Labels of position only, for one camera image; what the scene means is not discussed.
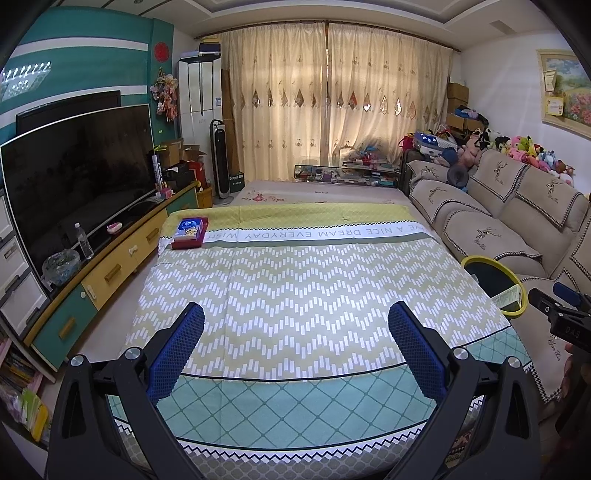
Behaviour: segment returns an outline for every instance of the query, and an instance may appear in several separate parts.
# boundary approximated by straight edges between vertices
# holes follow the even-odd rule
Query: white stripe on wall
[[[107,47],[148,51],[148,44],[139,41],[119,40],[118,38],[68,37],[50,38],[49,40],[39,40],[19,45],[14,49],[10,58],[13,59],[14,57],[35,51],[68,47]]]
[[[18,113],[26,112],[31,108],[36,108],[41,105],[45,105],[50,102],[57,102],[58,100],[63,100],[66,98],[72,98],[79,95],[87,95],[89,93],[100,93],[100,92],[109,92],[111,90],[120,90],[121,95],[141,95],[148,93],[148,88],[146,85],[123,85],[118,87],[100,87],[100,88],[89,88],[86,90],[77,90],[75,92],[66,92],[60,93],[59,95],[54,95],[46,98],[42,98],[40,100],[36,100],[35,102],[26,103],[25,105],[17,106],[12,110],[9,110],[6,113],[0,115],[0,128],[3,128],[11,123],[14,123],[14,118]]]

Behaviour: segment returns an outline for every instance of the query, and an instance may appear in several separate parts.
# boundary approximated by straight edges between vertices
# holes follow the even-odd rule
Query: bed
[[[388,332],[398,300],[450,346],[529,363],[407,202],[390,189],[260,182],[229,207],[168,218],[125,348],[144,346],[187,302],[203,307],[204,333],[158,409],[206,478],[359,478],[394,465],[434,408]],[[203,247],[170,249],[179,221],[203,215]]]

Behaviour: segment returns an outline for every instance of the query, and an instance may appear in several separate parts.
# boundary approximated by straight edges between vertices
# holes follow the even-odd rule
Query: silver bolt
[[[514,356],[510,356],[509,357],[509,365],[512,366],[513,368],[519,368],[521,366],[521,362],[519,361],[518,358],[515,358]]]
[[[76,355],[72,360],[70,360],[70,365],[73,367],[79,367],[82,365],[84,361],[84,357],[82,355]]]
[[[127,360],[135,360],[136,358],[138,358],[141,354],[141,350],[135,346],[133,346],[132,348],[128,348],[125,351],[125,358]]]
[[[456,357],[458,360],[465,360],[466,358],[468,358],[468,352],[463,348],[454,348],[453,356]]]

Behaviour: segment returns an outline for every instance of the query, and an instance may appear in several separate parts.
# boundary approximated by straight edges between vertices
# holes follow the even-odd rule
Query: sofa
[[[528,291],[553,296],[560,281],[591,294],[591,210],[580,192],[494,150],[478,154],[466,191],[447,183],[448,168],[420,160],[406,168],[409,198],[458,261],[494,258]],[[537,365],[542,399],[558,397],[567,355],[556,352],[564,352],[564,342],[531,306],[512,325]]]

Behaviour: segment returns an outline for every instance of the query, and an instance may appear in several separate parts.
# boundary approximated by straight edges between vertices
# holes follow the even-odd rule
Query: tower fan
[[[228,156],[226,155],[226,127],[221,120],[212,120],[209,125],[209,135],[212,142],[213,177],[218,195],[213,199],[213,203],[227,205],[233,198],[230,197],[230,174]]]

